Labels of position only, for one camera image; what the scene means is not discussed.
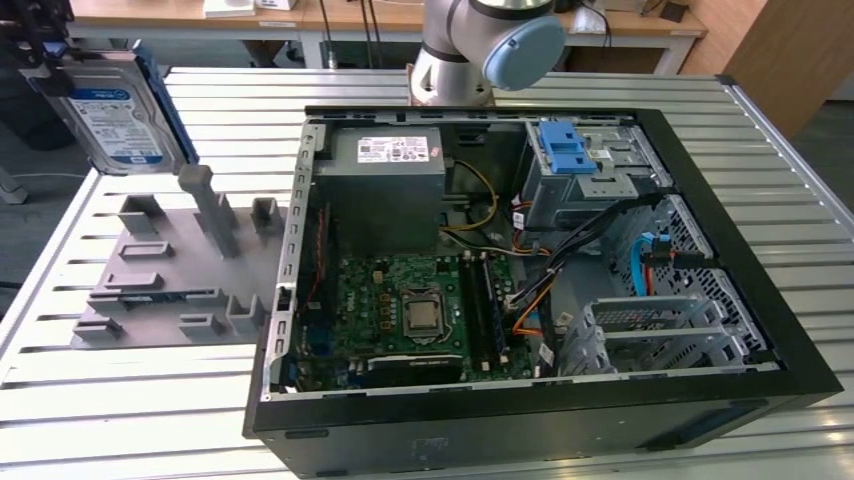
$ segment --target power supply label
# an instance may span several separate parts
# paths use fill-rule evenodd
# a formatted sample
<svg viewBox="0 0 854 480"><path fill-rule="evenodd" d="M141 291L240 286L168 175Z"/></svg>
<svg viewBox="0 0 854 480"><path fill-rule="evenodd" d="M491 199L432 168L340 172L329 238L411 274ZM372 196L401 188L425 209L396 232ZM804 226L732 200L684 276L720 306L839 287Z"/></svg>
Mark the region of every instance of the power supply label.
<svg viewBox="0 0 854 480"><path fill-rule="evenodd" d="M362 137L358 163L428 162L427 137Z"/></svg>
<svg viewBox="0 0 854 480"><path fill-rule="evenodd" d="M148 125L136 117L136 103L120 88L80 88L69 97L97 144L117 162L154 164L162 161Z"/></svg>

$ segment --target blue hard drive label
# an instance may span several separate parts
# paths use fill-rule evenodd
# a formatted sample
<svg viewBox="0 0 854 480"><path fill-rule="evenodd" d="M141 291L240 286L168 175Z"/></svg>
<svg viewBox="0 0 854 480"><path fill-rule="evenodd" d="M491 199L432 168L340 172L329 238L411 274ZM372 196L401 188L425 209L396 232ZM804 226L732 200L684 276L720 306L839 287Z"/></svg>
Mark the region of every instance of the blue hard drive label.
<svg viewBox="0 0 854 480"><path fill-rule="evenodd" d="M104 153L124 164L156 164L162 152L126 90L78 88L69 97L80 119Z"/></svg>

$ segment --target ram slot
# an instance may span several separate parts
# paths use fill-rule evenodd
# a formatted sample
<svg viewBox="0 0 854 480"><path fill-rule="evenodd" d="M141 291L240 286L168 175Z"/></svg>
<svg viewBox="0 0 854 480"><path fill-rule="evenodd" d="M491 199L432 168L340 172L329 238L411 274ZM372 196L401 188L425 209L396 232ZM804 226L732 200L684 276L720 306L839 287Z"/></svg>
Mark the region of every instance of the ram slot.
<svg viewBox="0 0 854 480"><path fill-rule="evenodd" d="M507 358L507 340L504 339L504 325L501 316L501 307L497 303L497 295L492 288L492 273L489 272L489 259L483 253L483 285L487 293L489 321L492 323L492 338L495 338L495 353L497 362L504 365L509 362Z"/></svg>
<svg viewBox="0 0 854 480"><path fill-rule="evenodd" d="M496 363L497 352L484 280L483 260L472 257L463 258L459 261L459 282L463 289L468 353L472 368L488 372L491 365Z"/></svg>

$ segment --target motherboard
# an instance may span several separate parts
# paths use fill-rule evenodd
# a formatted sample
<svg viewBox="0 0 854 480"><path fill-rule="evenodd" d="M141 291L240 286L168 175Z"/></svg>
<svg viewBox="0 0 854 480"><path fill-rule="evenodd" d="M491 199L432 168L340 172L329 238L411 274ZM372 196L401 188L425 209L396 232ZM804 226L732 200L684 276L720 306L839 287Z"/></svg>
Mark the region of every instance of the motherboard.
<svg viewBox="0 0 854 480"><path fill-rule="evenodd" d="M313 349L316 387L529 378L527 343L505 338L499 308L512 289L501 256L342 258L333 321L306 332L328 345Z"/></svg>

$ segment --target computer chassis frame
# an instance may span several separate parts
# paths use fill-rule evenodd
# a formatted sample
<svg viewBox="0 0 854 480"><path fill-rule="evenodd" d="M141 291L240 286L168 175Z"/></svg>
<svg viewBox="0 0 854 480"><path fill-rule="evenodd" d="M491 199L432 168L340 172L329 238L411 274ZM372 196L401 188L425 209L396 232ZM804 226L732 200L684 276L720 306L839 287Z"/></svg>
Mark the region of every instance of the computer chassis frame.
<svg viewBox="0 0 854 480"><path fill-rule="evenodd" d="M342 106L306 107L305 114L294 191L300 175L309 175L309 169L300 170L300 162L313 162L310 132L325 123L429 125L441 119L449 121L445 117L480 123L567 116L632 117L767 341L768 350L745 362L777 361L780 369L671 378L649 375L604 382L543 378L527 388L441 389L377 396L337 392L341 395L333 398L276 401L274 395L262 391L269 380L264 378L270 331L265 327L257 342L244 435L261 439L300 478L689 448L771 411L800 408L842 391L657 110ZM302 178L302 182L309 184L310 179ZM298 202L290 204L289 215L294 208L300 208ZM294 291L285 287L276 286L274 303L280 310L292 312Z"/></svg>

